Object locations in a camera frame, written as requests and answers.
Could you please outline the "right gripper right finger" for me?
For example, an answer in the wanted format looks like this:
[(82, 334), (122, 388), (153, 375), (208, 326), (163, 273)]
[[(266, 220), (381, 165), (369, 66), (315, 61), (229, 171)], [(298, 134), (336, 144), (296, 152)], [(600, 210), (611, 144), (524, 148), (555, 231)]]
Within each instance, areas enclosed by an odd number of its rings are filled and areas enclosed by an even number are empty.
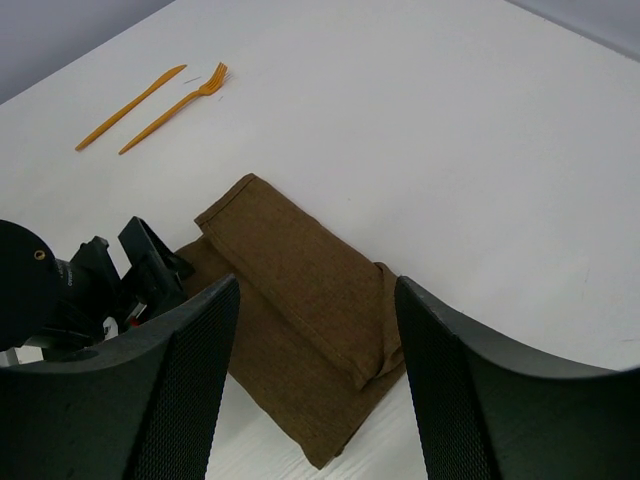
[(408, 277), (395, 308), (431, 479), (635, 479), (639, 371), (514, 340)]

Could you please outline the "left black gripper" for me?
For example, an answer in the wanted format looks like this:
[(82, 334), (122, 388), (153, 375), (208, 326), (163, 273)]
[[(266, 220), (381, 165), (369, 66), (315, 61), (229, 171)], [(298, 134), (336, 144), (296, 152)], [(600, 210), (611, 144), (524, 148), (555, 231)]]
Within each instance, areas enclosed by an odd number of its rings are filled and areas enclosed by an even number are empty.
[(182, 304), (194, 266), (172, 252), (134, 216), (118, 239), (130, 262), (118, 274), (109, 243), (95, 236), (69, 260), (38, 235), (1, 223), (1, 363), (17, 364), (16, 349), (57, 360), (142, 325)]

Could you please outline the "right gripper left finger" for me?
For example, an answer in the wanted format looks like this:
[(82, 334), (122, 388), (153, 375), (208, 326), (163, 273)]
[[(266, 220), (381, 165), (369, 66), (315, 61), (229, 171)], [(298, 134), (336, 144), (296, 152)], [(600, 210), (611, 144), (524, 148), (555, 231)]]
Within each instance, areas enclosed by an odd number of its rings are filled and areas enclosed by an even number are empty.
[(5, 479), (202, 479), (240, 304), (226, 276), (61, 361), (1, 371)]

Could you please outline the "brown cloth napkin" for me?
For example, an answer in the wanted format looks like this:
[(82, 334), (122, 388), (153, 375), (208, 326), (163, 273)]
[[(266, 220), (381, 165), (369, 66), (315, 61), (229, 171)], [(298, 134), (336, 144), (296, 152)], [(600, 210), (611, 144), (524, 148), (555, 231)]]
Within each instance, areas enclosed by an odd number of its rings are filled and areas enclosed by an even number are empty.
[(200, 237), (179, 250), (194, 268), (186, 292), (236, 277), (230, 374), (325, 467), (405, 373), (395, 274), (254, 174), (196, 224)]

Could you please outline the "orange plastic knife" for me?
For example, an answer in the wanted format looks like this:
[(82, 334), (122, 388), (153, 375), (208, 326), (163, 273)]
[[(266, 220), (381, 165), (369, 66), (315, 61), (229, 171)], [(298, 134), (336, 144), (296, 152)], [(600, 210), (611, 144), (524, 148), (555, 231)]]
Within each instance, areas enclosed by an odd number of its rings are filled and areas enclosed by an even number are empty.
[(118, 121), (120, 121), (125, 115), (127, 115), (130, 111), (132, 111), (136, 106), (142, 103), (146, 98), (148, 98), (152, 93), (158, 90), (161, 86), (166, 84), (169, 80), (174, 78), (176, 75), (181, 73), (187, 67), (186, 64), (177, 65), (162, 75), (160, 75), (149, 87), (147, 87), (142, 93), (140, 93), (137, 97), (111, 115), (107, 120), (105, 120), (101, 125), (99, 125), (96, 129), (94, 129), (89, 135), (87, 135), (76, 147), (75, 151), (80, 152), (84, 150), (87, 146), (93, 143), (96, 139), (98, 139), (101, 135), (103, 135), (107, 130), (113, 127)]

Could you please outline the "orange plastic fork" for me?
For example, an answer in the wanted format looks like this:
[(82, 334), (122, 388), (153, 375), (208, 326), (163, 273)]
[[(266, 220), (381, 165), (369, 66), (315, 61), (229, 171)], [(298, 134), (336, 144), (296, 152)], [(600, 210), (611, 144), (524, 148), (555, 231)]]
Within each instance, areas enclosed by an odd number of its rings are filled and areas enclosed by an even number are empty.
[(218, 92), (225, 83), (225, 79), (228, 73), (228, 66), (222, 62), (220, 62), (213, 75), (210, 77), (208, 81), (202, 84), (198, 89), (186, 95), (183, 99), (178, 101), (174, 106), (169, 108), (166, 112), (164, 112), (160, 117), (151, 122), (147, 127), (145, 127), (140, 133), (138, 133), (134, 138), (132, 138), (125, 146), (121, 148), (118, 152), (119, 155), (123, 155), (128, 152), (130, 149), (134, 148), (144, 139), (146, 139), (149, 135), (158, 130), (161, 126), (167, 123), (173, 116), (175, 116), (179, 111), (185, 108), (188, 104), (199, 99), (201, 97), (207, 97), (214, 95)]

